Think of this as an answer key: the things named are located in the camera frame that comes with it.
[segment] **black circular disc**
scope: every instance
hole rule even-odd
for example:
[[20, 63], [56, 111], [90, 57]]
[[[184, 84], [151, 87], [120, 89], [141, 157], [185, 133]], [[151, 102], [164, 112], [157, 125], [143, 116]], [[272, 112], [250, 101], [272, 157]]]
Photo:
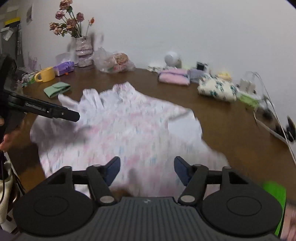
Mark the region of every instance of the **black circular disc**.
[[23, 232], [60, 236], [82, 227], [93, 211], [92, 200], [83, 193], [62, 185], [44, 185], [20, 198], [13, 216]]
[[275, 231], [282, 210], [280, 203], [264, 190], [239, 185], [205, 198], [202, 213], [223, 233], [245, 237]]

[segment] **purple package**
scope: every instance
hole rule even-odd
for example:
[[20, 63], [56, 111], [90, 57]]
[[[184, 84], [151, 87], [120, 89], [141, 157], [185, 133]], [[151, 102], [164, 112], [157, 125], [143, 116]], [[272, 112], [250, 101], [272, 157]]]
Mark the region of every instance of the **purple package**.
[[72, 71], [74, 71], [74, 62], [71, 61], [58, 64], [54, 67], [54, 73], [56, 76], [61, 76]]

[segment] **pink fuzzy pouch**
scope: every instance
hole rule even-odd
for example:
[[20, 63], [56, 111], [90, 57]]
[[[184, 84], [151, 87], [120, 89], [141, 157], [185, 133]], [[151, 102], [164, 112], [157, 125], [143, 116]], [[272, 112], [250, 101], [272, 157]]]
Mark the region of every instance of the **pink fuzzy pouch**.
[[167, 69], [160, 72], [158, 80], [163, 83], [190, 85], [186, 69]]

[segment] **mint green wallet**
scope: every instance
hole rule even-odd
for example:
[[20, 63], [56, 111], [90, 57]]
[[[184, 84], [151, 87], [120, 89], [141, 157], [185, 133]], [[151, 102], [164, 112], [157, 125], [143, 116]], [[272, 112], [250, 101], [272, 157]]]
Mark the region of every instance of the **mint green wallet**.
[[53, 98], [58, 94], [68, 91], [69, 89], [71, 89], [71, 85], [64, 82], [58, 82], [45, 88], [43, 91], [49, 98]]

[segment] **yellow mug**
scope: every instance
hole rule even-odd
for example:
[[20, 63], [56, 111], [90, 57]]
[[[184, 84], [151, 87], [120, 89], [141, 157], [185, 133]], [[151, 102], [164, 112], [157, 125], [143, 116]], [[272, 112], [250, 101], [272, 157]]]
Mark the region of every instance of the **yellow mug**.
[[48, 67], [46, 69], [41, 70], [39, 73], [35, 75], [36, 82], [48, 82], [55, 78], [54, 68]]

